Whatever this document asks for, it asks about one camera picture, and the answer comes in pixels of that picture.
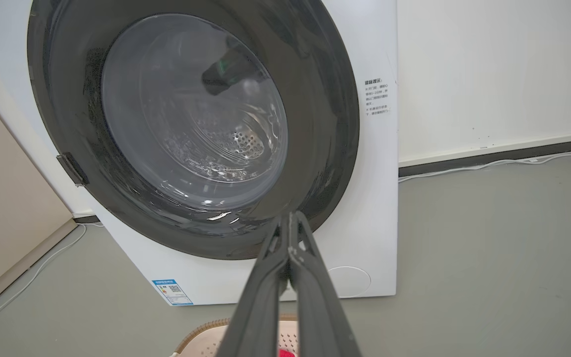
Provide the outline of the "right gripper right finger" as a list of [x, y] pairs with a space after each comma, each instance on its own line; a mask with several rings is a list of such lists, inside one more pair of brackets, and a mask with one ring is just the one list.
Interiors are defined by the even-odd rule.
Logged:
[[360, 357], [355, 334], [301, 212], [288, 215], [288, 263], [297, 293], [300, 357]]

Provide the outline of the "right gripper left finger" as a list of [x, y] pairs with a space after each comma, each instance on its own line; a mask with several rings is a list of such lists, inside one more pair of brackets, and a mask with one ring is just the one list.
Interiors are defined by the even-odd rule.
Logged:
[[291, 214], [275, 218], [265, 231], [218, 357], [277, 357], [279, 303], [286, 286]]

